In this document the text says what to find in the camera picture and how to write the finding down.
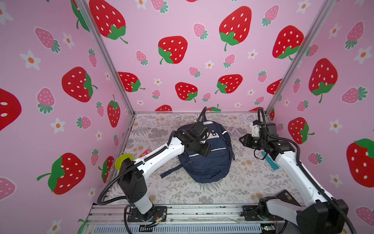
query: strawberry leaves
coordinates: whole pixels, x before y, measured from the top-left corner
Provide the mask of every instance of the strawberry leaves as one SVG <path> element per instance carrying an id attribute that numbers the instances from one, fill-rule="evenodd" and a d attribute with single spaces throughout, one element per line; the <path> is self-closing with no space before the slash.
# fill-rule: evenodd
<path id="1" fill-rule="evenodd" d="M 234 34 L 235 34 L 234 32 L 230 32 L 228 35 L 226 35 L 225 33 L 220 33 L 221 40 L 223 42 L 226 42 L 225 51 L 226 51 L 227 44 L 229 44 L 230 46 L 239 44 L 239 41 L 234 39 Z"/>
<path id="2" fill-rule="evenodd" d="M 112 33 L 109 33 L 107 38 L 112 40 L 117 40 L 118 38 L 120 38 L 124 43 L 128 44 L 127 41 L 121 38 L 121 36 L 124 36 L 126 34 L 126 26 L 116 28 L 114 25 L 111 25 L 110 30 L 112 31 Z"/>

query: pink strawberry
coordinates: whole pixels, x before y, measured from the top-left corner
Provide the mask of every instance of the pink strawberry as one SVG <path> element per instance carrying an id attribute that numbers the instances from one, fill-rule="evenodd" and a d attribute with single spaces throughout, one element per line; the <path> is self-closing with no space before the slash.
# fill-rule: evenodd
<path id="1" fill-rule="evenodd" d="M 277 130 L 278 130 L 278 132 L 283 130 L 283 123 L 280 123 L 280 124 L 277 125 Z"/>
<path id="2" fill-rule="evenodd" d="M 48 88 L 42 88 L 36 96 L 36 100 L 39 102 L 37 106 L 41 113 L 43 112 L 46 115 L 53 111 L 52 106 L 55 104 L 55 98 Z"/>
<path id="3" fill-rule="evenodd" d="M 7 177 L 0 176 L 0 201 L 12 195 L 17 189 L 16 184 Z"/>
<path id="4" fill-rule="evenodd" d="M 47 49 L 51 49 L 52 52 L 58 54 L 60 50 L 60 45 L 57 40 L 53 39 L 53 36 L 50 32 L 43 28 L 36 27 L 35 35 L 39 38 L 40 42 Z"/>
<path id="5" fill-rule="evenodd" d="M 161 14 L 168 12 L 168 4 L 164 0 L 151 0 L 152 6 L 155 10 L 159 10 Z"/>
<path id="6" fill-rule="evenodd" d="M 89 118 L 87 118 L 86 116 L 79 117 L 76 124 L 79 128 L 87 129 L 91 126 L 91 120 L 89 120 Z"/>
<path id="7" fill-rule="evenodd" d="M 308 100 L 301 101 L 299 105 L 297 105 L 298 111 L 304 111 L 305 109 L 308 109 L 309 102 Z"/>
<path id="8" fill-rule="evenodd" d="M 367 93 L 369 91 L 366 88 L 359 87 L 359 88 L 350 88 L 343 96 L 341 100 L 345 103 L 354 104 L 357 101 L 362 101 L 367 97 Z"/>
<path id="9" fill-rule="evenodd" d="M 294 93 L 297 93 L 300 88 L 300 78 L 296 78 L 295 83 L 294 83 Z"/>
<path id="10" fill-rule="evenodd" d="M 267 27 L 272 23 L 275 18 L 277 18 L 279 12 L 279 5 L 272 6 L 269 10 L 265 12 L 265 18 L 262 19 L 262 26 Z"/>
<path id="11" fill-rule="evenodd" d="M 96 65 L 97 65 L 97 59 L 96 59 L 96 57 L 95 57 L 95 52 L 93 51 L 92 48 L 90 48 L 90 49 L 88 50 L 88 53 L 89 53 L 89 55 L 88 55 L 88 59 L 90 60 L 92 66 L 93 66 L 93 67 L 96 67 Z"/>
<path id="12" fill-rule="evenodd" d="M 261 72 L 258 74 L 257 80 L 260 81 L 260 82 L 262 83 L 262 82 L 265 82 L 266 78 L 267 78 L 266 71 L 261 71 Z"/>
<path id="13" fill-rule="evenodd" d="M 364 23 L 362 21 L 357 22 L 355 26 L 347 35 L 346 49 L 353 48 L 358 43 L 358 39 L 364 34 Z"/>
<path id="14" fill-rule="evenodd" d="M 318 164 L 321 164 L 322 163 L 322 157 L 320 154 L 315 154 L 315 153 L 311 153 L 309 156 L 308 156 L 308 160 L 309 162 L 311 162 L 312 164 L 314 165 L 318 165 Z"/>
<path id="15" fill-rule="evenodd" d="M 205 30 L 205 26 L 202 24 L 194 24 L 193 32 L 196 37 L 200 38 L 200 40 L 205 40 L 208 37 L 208 31 Z"/>
<path id="16" fill-rule="evenodd" d="M 161 96 L 161 94 L 160 94 L 160 91 L 159 90 L 155 90 L 155 91 L 153 91 L 152 92 L 152 97 L 153 97 L 153 99 L 159 99 L 159 97 Z"/>
<path id="17" fill-rule="evenodd" d="M 97 113 L 100 117 L 104 117 L 104 107 L 101 105 L 101 102 L 96 103 Z"/>
<path id="18" fill-rule="evenodd" d="M 94 148 L 92 151 L 92 156 L 91 156 L 91 164 L 92 166 L 96 166 L 97 161 L 99 160 L 99 150 Z"/>
<path id="19" fill-rule="evenodd" d="M 141 51 L 137 51 L 137 60 L 143 66 L 146 66 L 148 64 L 147 56 Z"/>
<path id="20" fill-rule="evenodd" d="M 118 141 L 119 141 L 119 139 L 118 139 L 117 135 L 113 136 L 113 141 L 114 141 L 114 145 L 118 147 Z"/>
<path id="21" fill-rule="evenodd" d="M 369 208 L 365 206 L 359 207 L 355 211 L 356 215 L 360 219 L 362 219 L 362 221 L 374 227 L 374 211 L 371 211 Z"/>
<path id="22" fill-rule="evenodd" d="M 258 99 L 256 99 L 255 101 L 255 105 L 259 105 L 261 102 L 263 102 L 265 100 L 265 97 L 259 97 Z"/>
<path id="23" fill-rule="evenodd" d="M 190 72 L 190 75 L 191 76 L 194 76 L 194 77 L 200 77 L 201 76 L 201 73 L 199 72 L 199 70 L 197 69 L 197 68 L 195 68 L 195 67 L 190 67 L 189 69 L 188 69 L 188 71 Z"/>
<path id="24" fill-rule="evenodd" d="M 315 53 L 317 53 L 317 51 L 318 51 L 318 45 L 313 44 L 312 46 L 308 48 L 308 50 L 305 53 L 305 56 L 312 57 Z"/>
<path id="25" fill-rule="evenodd" d="M 235 55 L 230 54 L 229 56 L 227 56 L 225 58 L 225 62 L 223 63 L 223 67 L 224 68 L 229 68 L 229 67 L 231 67 L 231 64 L 233 64 L 234 62 L 235 62 Z"/>
<path id="26" fill-rule="evenodd" d="M 209 101 L 210 97 L 211 97 L 211 94 L 209 92 L 204 94 L 202 98 L 203 102 Z"/>

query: red strawberry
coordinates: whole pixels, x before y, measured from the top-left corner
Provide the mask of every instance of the red strawberry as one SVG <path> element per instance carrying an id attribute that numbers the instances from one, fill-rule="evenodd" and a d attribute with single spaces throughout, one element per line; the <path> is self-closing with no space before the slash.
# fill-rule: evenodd
<path id="1" fill-rule="evenodd" d="M 263 96 L 263 97 L 259 97 L 258 99 L 256 99 L 256 101 L 255 101 L 255 105 L 256 105 L 256 106 L 259 105 L 259 104 L 262 103 L 264 100 L 265 100 L 265 97 L 264 97 L 264 96 Z"/>
<path id="2" fill-rule="evenodd" d="M 199 70 L 197 69 L 197 68 L 195 68 L 195 67 L 190 67 L 189 69 L 188 69 L 188 71 L 190 72 L 190 75 L 191 76 L 194 76 L 194 77 L 200 77 L 201 76 L 201 73 L 199 72 Z"/>
<path id="3" fill-rule="evenodd" d="M 119 139 L 118 139 L 118 136 L 116 134 L 113 136 L 113 141 L 114 141 L 114 145 L 116 147 L 118 147 Z"/>
<path id="4" fill-rule="evenodd" d="M 224 68 L 229 68 L 229 67 L 231 67 L 231 64 L 233 64 L 234 62 L 235 62 L 235 55 L 230 54 L 229 56 L 227 56 L 225 58 L 225 62 L 223 63 L 223 67 Z"/>
<path id="5" fill-rule="evenodd" d="M 354 104 L 357 101 L 362 101 L 367 97 L 367 93 L 369 91 L 366 88 L 359 87 L 357 88 L 350 88 L 343 96 L 341 100 L 345 103 Z"/>
<path id="6" fill-rule="evenodd" d="M 296 78 L 295 83 L 294 83 L 294 93 L 297 93 L 300 88 L 300 78 Z"/>
<path id="7" fill-rule="evenodd" d="M 288 123 L 288 132 L 299 145 L 308 139 L 308 135 L 314 135 L 314 133 L 308 133 L 309 125 L 302 117 L 293 119 Z"/>
<path id="8" fill-rule="evenodd" d="M 239 74 L 222 76 L 218 79 L 218 90 L 215 92 L 215 94 L 217 94 L 218 91 L 220 91 L 223 94 L 230 94 L 239 87 L 242 81 L 243 77 Z"/>
<path id="9" fill-rule="evenodd" d="M 92 66 L 93 66 L 93 67 L 96 67 L 96 65 L 97 65 L 97 59 L 96 59 L 96 57 L 95 57 L 95 52 L 93 51 L 92 48 L 90 48 L 90 49 L 88 50 L 88 54 L 89 54 L 89 55 L 88 55 L 88 59 L 90 60 Z"/>
<path id="10" fill-rule="evenodd" d="M 212 97 L 212 95 L 208 92 L 208 93 L 203 95 L 203 98 L 201 100 L 203 100 L 203 102 L 207 102 L 207 101 L 209 101 L 209 99 L 211 97 Z"/>
<path id="11" fill-rule="evenodd" d="M 175 85 L 175 91 L 180 99 L 184 101 L 191 101 L 192 99 L 196 102 L 195 97 L 197 96 L 197 87 L 187 83 L 179 82 Z"/>
<path id="12" fill-rule="evenodd" d="M 263 82 L 266 81 L 266 78 L 267 78 L 266 71 L 261 71 L 261 72 L 258 74 L 257 80 L 260 81 L 261 83 L 263 83 Z"/>
<path id="13" fill-rule="evenodd" d="M 110 169 L 112 168 L 112 165 L 113 165 L 113 161 L 114 161 L 114 158 L 112 156 L 109 156 L 105 160 L 104 164 L 102 165 L 102 169 L 99 166 L 99 170 L 102 170 L 102 172 L 101 172 L 101 178 L 102 178 L 102 180 L 103 180 L 104 183 L 107 182 Z"/>
<path id="14" fill-rule="evenodd" d="M 274 58 L 287 58 L 292 60 L 291 54 L 299 50 L 301 43 L 304 40 L 303 33 L 295 26 L 289 25 L 282 29 L 278 34 L 277 40 L 273 47 Z"/>
<path id="15" fill-rule="evenodd" d="M 161 94 L 160 94 L 160 91 L 159 90 L 154 90 L 153 92 L 152 92 L 152 98 L 153 99 L 159 99 L 160 98 L 160 96 L 161 96 Z"/>
<path id="16" fill-rule="evenodd" d="M 91 77 L 81 67 L 71 69 L 62 77 L 62 88 L 65 93 L 78 101 L 88 102 L 94 93 L 92 87 L 97 89 L 91 84 Z"/>
<path id="17" fill-rule="evenodd" d="M 267 91 L 268 93 L 274 95 L 275 92 L 277 91 L 277 89 L 278 89 L 278 87 L 279 87 L 281 81 L 282 81 L 282 79 L 279 79 L 279 80 L 277 80 L 276 82 L 271 83 L 271 84 L 267 87 L 266 91 Z"/>
<path id="18" fill-rule="evenodd" d="M 305 53 L 305 56 L 312 57 L 315 53 L 317 53 L 317 51 L 318 51 L 318 45 L 313 44 L 312 46 L 308 48 L 308 50 Z"/>
<path id="19" fill-rule="evenodd" d="M 0 176 L 0 201 L 12 195 L 17 185 L 7 177 Z"/>
<path id="20" fill-rule="evenodd" d="M 173 111 L 169 105 L 162 105 L 154 111 Z"/>
<path id="21" fill-rule="evenodd" d="M 374 211 L 371 211 L 369 208 L 365 206 L 359 207 L 355 211 L 356 215 L 360 219 L 362 219 L 362 221 L 374 227 Z"/>
<path id="22" fill-rule="evenodd" d="M 362 186 L 374 187 L 374 141 L 361 139 L 347 148 L 347 161 L 353 179 Z"/>
<path id="23" fill-rule="evenodd" d="M 77 156 L 65 153 L 52 165 L 52 172 L 39 176 L 39 181 L 44 176 L 50 175 L 48 186 L 57 195 L 64 194 L 76 186 L 85 176 L 86 167 Z"/>
<path id="24" fill-rule="evenodd" d="M 358 39 L 364 34 L 364 23 L 362 21 L 357 22 L 355 26 L 350 30 L 347 35 L 346 49 L 353 48 L 358 43 Z"/>
<path id="25" fill-rule="evenodd" d="M 112 40 L 126 34 L 126 22 L 121 13 L 104 0 L 90 0 L 89 7 L 100 34 Z"/>
<path id="26" fill-rule="evenodd" d="M 60 45 L 57 40 L 53 39 L 53 36 L 50 32 L 43 28 L 36 27 L 35 35 L 39 38 L 40 42 L 47 49 L 51 49 L 52 52 L 58 54 L 60 50 Z"/>
<path id="27" fill-rule="evenodd" d="M 127 92 L 135 92 L 138 89 L 145 89 L 140 87 L 140 80 L 136 75 L 129 72 L 118 72 L 118 75 Z"/>
<path id="28" fill-rule="evenodd" d="M 165 37 L 159 41 L 159 55 L 171 64 L 180 63 L 187 50 L 187 41 L 182 36 Z"/>
<path id="29" fill-rule="evenodd" d="M 99 160 L 99 150 L 94 148 L 92 151 L 92 156 L 91 156 L 91 164 L 92 166 L 96 166 L 97 161 Z"/>
<path id="30" fill-rule="evenodd" d="M 208 38 L 208 31 L 205 30 L 205 26 L 202 24 L 194 24 L 193 32 L 196 37 L 199 37 L 200 40 L 205 40 Z"/>
<path id="31" fill-rule="evenodd" d="M 327 59 L 323 58 L 318 60 L 313 68 L 312 75 L 309 79 L 309 90 L 316 96 L 328 93 L 338 80 L 338 72 L 334 65 Z"/>
<path id="32" fill-rule="evenodd" d="M 252 11 L 247 6 L 242 6 L 229 14 L 220 25 L 220 36 L 226 46 L 237 45 L 244 41 L 251 26 Z"/>
<path id="33" fill-rule="evenodd" d="M 318 165 L 318 164 L 321 164 L 322 163 L 322 157 L 320 154 L 315 154 L 315 153 L 311 153 L 309 156 L 308 156 L 308 160 L 309 162 L 311 162 L 312 164 L 314 165 Z"/>
<path id="34" fill-rule="evenodd" d="M 96 103 L 97 113 L 100 117 L 104 117 L 104 107 L 101 105 L 101 102 Z"/>
<path id="35" fill-rule="evenodd" d="M 309 102 L 308 100 L 301 101 L 299 105 L 297 105 L 297 110 L 298 111 L 304 111 L 305 109 L 308 109 Z"/>
<path id="36" fill-rule="evenodd" d="M 0 131 L 16 120 L 21 112 L 22 108 L 18 99 L 0 88 Z"/>
<path id="37" fill-rule="evenodd" d="M 115 128 L 118 124 L 119 116 L 121 115 L 121 109 L 119 108 L 118 102 L 116 102 L 114 99 L 114 94 L 113 100 L 108 104 L 107 113 L 110 125 Z"/>
<path id="38" fill-rule="evenodd" d="M 275 18 L 277 18 L 279 12 L 279 5 L 272 6 L 269 10 L 265 12 L 265 18 L 262 19 L 262 26 L 267 27 L 272 23 Z"/>

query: white flower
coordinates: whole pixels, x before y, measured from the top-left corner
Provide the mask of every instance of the white flower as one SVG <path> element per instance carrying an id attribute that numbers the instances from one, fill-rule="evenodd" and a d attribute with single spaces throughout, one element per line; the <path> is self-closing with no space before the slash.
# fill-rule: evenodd
<path id="1" fill-rule="evenodd" d="M 47 234 L 55 234 L 56 232 L 61 230 L 61 222 L 62 219 L 60 219 L 59 221 L 53 220 L 52 227 L 48 229 Z"/>
<path id="2" fill-rule="evenodd" d="M 2 13 L 2 14 L 0 14 L 0 23 L 2 25 L 5 24 L 6 19 L 10 20 L 10 21 L 13 21 L 13 18 L 10 16 L 10 14 L 8 14 L 6 12 L 6 6 L 5 6 L 5 3 L 3 3 L 3 2 L 0 2 L 0 12 Z"/>
<path id="3" fill-rule="evenodd" d="M 206 65 L 205 69 L 207 69 L 207 68 L 212 69 L 214 63 L 212 63 L 212 61 L 209 60 L 209 62 L 205 63 L 205 65 Z"/>
<path id="4" fill-rule="evenodd" d="M 258 55 L 255 49 L 253 51 L 248 52 L 248 58 L 255 59 L 255 56 Z"/>
<path id="5" fill-rule="evenodd" d="M 66 35 L 64 32 L 62 32 L 62 34 L 64 35 L 64 39 L 62 41 L 68 45 L 69 49 L 71 49 L 72 46 L 75 46 L 73 40 L 71 39 L 71 35 Z"/>
<path id="6" fill-rule="evenodd" d="M 92 199 L 92 197 L 96 195 L 95 191 L 96 191 L 96 188 L 91 187 L 90 192 L 87 194 L 87 196 L 90 197 L 90 200 Z"/>
<path id="7" fill-rule="evenodd" d="M 341 180 L 339 180 L 339 175 L 331 175 L 330 174 L 330 177 L 331 177 L 330 183 L 335 184 L 335 186 L 337 188 L 339 187 L 339 185 L 343 184 L 343 182 Z"/>
<path id="8" fill-rule="evenodd" d="M 138 9 L 143 8 L 145 10 L 145 4 L 147 3 L 148 0 L 135 0 L 137 3 Z"/>
<path id="9" fill-rule="evenodd" d="M 329 30 L 330 36 L 328 37 L 329 39 L 332 37 L 336 37 L 338 34 L 338 31 L 341 29 L 341 26 L 338 26 L 336 23 L 332 29 Z"/>
<path id="10" fill-rule="evenodd" d="M 248 95 L 251 95 L 251 96 L 252 96 L 256 91 L 253 91 L 253 89 L 251 89 L 251 90 L 249 90 L 249 91 L 247 91 L 247 92 L 248 92 L 248 93 L 247 93 L 247 96 L 248 96 Z"/>
<path id="11" fill-rule="evenodd" d="M 25 66 L 26 68 L 31 68 L 34 67 L 36 70 L 40 70 L 39 68 L 39 63 L 42 61 L 40 58 L 34 57 L 34 54 L 31 52 L 31 50 L 27 51 L 27 54 L 19 54 L 21 58 L 23 58 L 26 63 Z"/>
<path id="12" fill-rule="evenodd" d="M 289 104 L 289 100 L 287 99 L 284 101 L 284 105 L 288 107 L 288 104 Z"/>
<path id="13" fill-rule="evenodd" d="M 330 131 L 334 130 L 336 133 L 339 132 L 339 129 L 342 128 L 343 126 L 339 124 L 339 120 L 335 120 L 334 122 L 330 121 Z"/>
<path id="14" fill-rule="evenodd" d="M 310 5 L 311 5 L 311 3 L 309 2 L 309 0 L 304 0 L 304 1 L 299 2 L 299 8 L 297 9 L 296 13 L 299 13 L 299 12 L 305 13 L 305 10 Z"/>
<path id="15" fill-rule="evenodd" d="M 373 57 L 373 54 L 370 53 L 371 46 L 366 49 L 359 49 L 358 55 L 353 60 L 358 60 L 359 64 L 363 64 L 365 59 Z"/>
<path id="16" fill-rule="evenodd" d="M 153 83 L 157 84 L 158 86 L 160 86 L 160 84 L 162 84 L 161 79 L 154 79 Z"/>
<path id="17" fill-rule="evenodd" d="M 60 121 L 59 118 L 56 118 L 55 123 L 50 124 L 50 126 L 52 128 L 55 128 L 55 134 L 58 133 L 59 131 L 63 132 L 64 131 L 64 125 L 65 125 L 65 121 Z"/>
<path id="18" fill-rule="evenodd" d="M 105 72 L 105 78 L 110 81 L 110 73 L 108 71 Z"/>
<path id="19" fill-rule="evenodd" d="M 102 133 L 99 130 L 97 130 L 97 134 L 95 134 L 95 137 L 96 141 L 102 140 Z"/>

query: wire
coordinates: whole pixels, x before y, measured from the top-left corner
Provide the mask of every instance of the wire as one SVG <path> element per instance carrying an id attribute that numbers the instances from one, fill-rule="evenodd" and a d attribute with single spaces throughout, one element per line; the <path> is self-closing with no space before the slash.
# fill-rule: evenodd
<path id="1" fill-rule="evenodd" d="M 264 122 L 266 135 L 268 135 L 269 137 L 272 137 L 274 139 L 286 140 L 288 142 L 291 142 L 296 147 L 296 149 L 297 149 L 296 163 L 299 166 L 299 168 L 301 169 L 301 171 L 308 178 L 308 180 L 313 184 L 313 186 L 316 187 L 318 192 L 328 201 L 328 203 L 330 203 L 338 211 L 338 213 L 344 218 L 344 221 L 347 223 L 347 226 L 349 227 L 349 229 L 351 231 L 351 234 L 357 234 L 355 227 L 353 226 L 352 222 L 349 220 L 347 215 L 341 210 L 341 208 L 327 194 L 325 194 L 325 191 L 317 184 L 317 182 L 314 181 L 314 179 L 309 175 L 309 173 L 303 167 L 303 164 L 300 161 L 300 147 L 299 147 L 299 145 L 296 142 L 294 142 L 290 139 L 270 135 L 269 132 L 267 131 L 264 109 L 262 107 L 259 107 L 258 110 L 257 110 L 257 113 L 259 113 L 259 112 L 261 112 L 261 114 L 262 114 L 262 119 L 263 119 L 263 122 Z"/>

